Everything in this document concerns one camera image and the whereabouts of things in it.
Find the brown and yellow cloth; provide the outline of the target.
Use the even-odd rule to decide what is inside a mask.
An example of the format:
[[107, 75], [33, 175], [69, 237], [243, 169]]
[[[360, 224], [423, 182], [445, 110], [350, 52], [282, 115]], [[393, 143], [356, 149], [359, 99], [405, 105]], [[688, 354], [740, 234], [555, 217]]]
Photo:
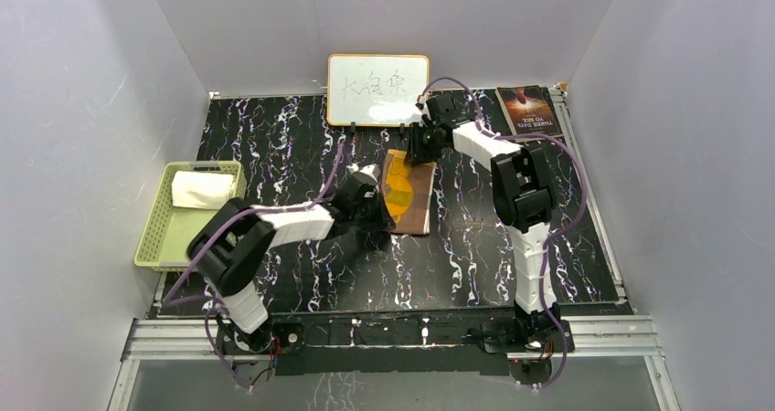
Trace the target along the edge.
[[427, 236], [430, 232], [430, 201], [436, 163], [409, 165], [405, 151], [387, 151], [382, 168], [381, 190], [395, 235]]

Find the white towel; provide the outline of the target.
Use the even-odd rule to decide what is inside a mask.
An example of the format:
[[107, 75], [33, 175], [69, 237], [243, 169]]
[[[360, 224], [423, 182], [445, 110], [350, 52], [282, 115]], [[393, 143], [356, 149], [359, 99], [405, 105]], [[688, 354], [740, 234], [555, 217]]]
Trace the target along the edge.
[[231, 199], [237, 179], [233, 174], [215, 172], [177, 172], [171, 184], [175, 207], [214, 210]]

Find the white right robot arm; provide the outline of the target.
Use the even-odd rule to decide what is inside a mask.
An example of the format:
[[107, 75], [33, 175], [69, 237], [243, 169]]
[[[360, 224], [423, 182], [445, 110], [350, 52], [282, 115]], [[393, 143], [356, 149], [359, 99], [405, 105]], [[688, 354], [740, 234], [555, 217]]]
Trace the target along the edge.
[[511, 237], [515, 256], [515, 303], [525, 313], [545, 311], [556, 300], [542, 265], [556, 193], [545, 155], [487, 131], [466, 119], [448, 96], [417, 98], [419, 121], [409, 126], [405, 164], [437, 161], [445, 149], [468, 156], [491, 175], [494, 211]]

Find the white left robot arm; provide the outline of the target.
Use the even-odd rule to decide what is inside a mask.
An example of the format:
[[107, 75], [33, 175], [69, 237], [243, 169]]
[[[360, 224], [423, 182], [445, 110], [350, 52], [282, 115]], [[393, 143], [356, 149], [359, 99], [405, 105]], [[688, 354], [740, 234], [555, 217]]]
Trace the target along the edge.
[[344, 181], [319, 202], [297, 206], [251, 205], [228, 200], [189, 243], [191, 264], [211, 283], [238, 341], [252, 353], [269, 348], [273, 329], [254, 278], [267, 251], [302, 241], [323, 241], [351, 230], [395, 226], [380, 190], [380, 169], [353, 164]]

